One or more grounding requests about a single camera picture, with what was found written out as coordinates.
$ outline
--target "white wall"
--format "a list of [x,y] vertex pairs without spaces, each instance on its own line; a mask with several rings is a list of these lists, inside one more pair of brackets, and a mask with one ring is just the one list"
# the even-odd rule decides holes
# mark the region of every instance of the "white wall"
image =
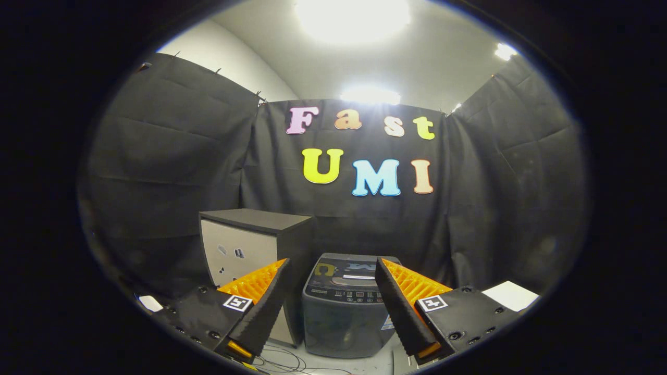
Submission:
[[299,99],[276,72],[243,41],[213,21],[183,32],[157,52],[175,55],[224,75],[268,101]]

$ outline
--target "black curtain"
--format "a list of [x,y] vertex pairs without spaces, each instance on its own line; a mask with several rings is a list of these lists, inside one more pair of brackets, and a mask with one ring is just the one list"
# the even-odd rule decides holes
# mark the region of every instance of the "black curtain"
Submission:
[[101,118],[80,206],[86,230],[139,288],[175,296],[208,279],[198,212],[239,207],[258,100],[178,57],[147,62]]
[[[290,108],[317,107],[303,134],[287,134]],[[334,127],[355,109],[359,129]],[[385,116],[402,119],[388,136]],[[435,138],[412,119],[426,116]],[[453,115],[407,105],[340,100],[263,105],[243,165],[241,205],[315,217],[315,256],[324,252],[388,255],[450,286],[489,288],[511,280],[543,293],[574,259],[586,227],[579,127],[549,84],[514,57]],[[340,176],[327,185],[303,176],[305,148],[344,151]],[[377,170],[397,159],[399,196],[352,195],[352,162]],[[414,159],[429,160],[431,194],[415,194]]]
[[[340,100],[268,103],[194,63],[152,55],[103,116],[81,184],[82,212],[112,258],[153,292],[208,279],[197,213],[253,208],[314,217],[313,254],[387,255],[456,287],[511,280],[542,293],[569,266],[586,224],[578,125],[549,84],[515,56],[453,115]],[[318,107],[303,134],[290,108]],[[343,109],[359,129],[334,126]],[[405,135],[384,131],[403,121]],[[424,116],[435,137],[412,120]],[[329,184],[303,175],[305,148],[342,149]],[[354,196],[356,169],[396,159],[399,196]],[[415,159],[431,194],[416,194]]]
[[551,87],[514,56],[445,121],[461,284],[541,294],[576,257],[588,223],[581,127]]
[[[287,134],[292,107],[317,107],[303,134]],[[362,126],[337,129],[336,114],[344,109],[359,112]],[[384,131],[386,116],[403,122],[402,137]],[[433,123],[433,139],[423,139],[412,120],[424,116]],[[341,100],[300,100],[269,103],[260,107],[253,127],[241,179],[241,205],[246,208],[313,216],[314,256],[325,252],[395,256],[403,265],[425,275],[447,280],[453,276],[447,227],[449,195],[444,116],[408,105],[363,105]],[[307,181],[303,174],[306,148],[322,150],[320,173],[329,171],[329,149],[342,149],[340,174],[329,184]],[[357,172],[352,163],[368,160],[377,171],[386,159],[399,161],[398,196],[380,192],[354,196]],[[430,161],[434,192],[416,194],[415,159]]]

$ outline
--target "white paper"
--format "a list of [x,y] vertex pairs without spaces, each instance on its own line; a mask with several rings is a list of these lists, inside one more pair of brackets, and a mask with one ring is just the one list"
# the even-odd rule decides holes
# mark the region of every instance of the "white paper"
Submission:
[[522,288],[509,281],[487,289],[482,293],[516,312],[527,308],[537,297],[539,297],[528,289]]
[[153,296],[141,296],[139,297],[139,302],[143,304],[143,307],[151,310],[152,312],[158,312],[162,310],[162,305],[153,298]]

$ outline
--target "black cabinet top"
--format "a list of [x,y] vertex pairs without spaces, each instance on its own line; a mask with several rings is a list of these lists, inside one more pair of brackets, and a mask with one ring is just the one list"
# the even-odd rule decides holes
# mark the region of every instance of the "black cabinet top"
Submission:
[[221,224],[272,234],[299,226],[310,219],[310,216],[279,214],[249,208],[200,212],[199,216]]

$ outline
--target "foam letter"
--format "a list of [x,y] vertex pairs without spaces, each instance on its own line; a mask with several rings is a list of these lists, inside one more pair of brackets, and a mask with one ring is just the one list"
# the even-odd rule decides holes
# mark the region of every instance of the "foam letter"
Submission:
[[289,111],[292,112],[292,119],[289,121],[287,134],[305,133],[303,126],[310,126],[310,123],[313,122],[313,115],[319,114],[319,108],[317,107],[294,107]]
[[366,184],[368,184],[373,195],[378,193],[380,184],[382,184],[380,194],[383,196],[397,196],[401,194],[396,183],[398,160],[387,159],[383,161],[377,173],[368,160],[357,160],[352,165],[357,169],[357,187],[352,190],[352,195],[357,197],[368,195]]
[[433,126],[433,123],[428,121],[426,117],[417,117],[416,119],[412,120],[412,122],[417,124],[417,134],[419,134],[420,137],[424,139],[433,139],[436,137],[435,134],[428,131],[428,128]]
[[402,137],[406,133],[406,130],[403,129],[403,121],[398,117],[385,117],[384,125],[384,131],[392,137]]
[[322,154],[322,150],[317,148],[307,148],[301,152],[303,154],[303,176],[312,183],[329,183],[338,178],[340,171],[340,156],[343,150],[332,148],[327,150],[331,157],[329,172],[322,174],[317,171],[317,161]]
[[354,109],[343,109],[336,114],[336,117],[338,119],[334,125],[338,129],[359,129],[362,126],[362,122],[359,121],[359,112]]
[[428,178],[428,166],[431,165],[431,162],[428,160],[413,160],[410,162],[412,166],[415,167],[415,174],[417,175],[415,193],[417,194],[430,194],[433,192],[433,186]]

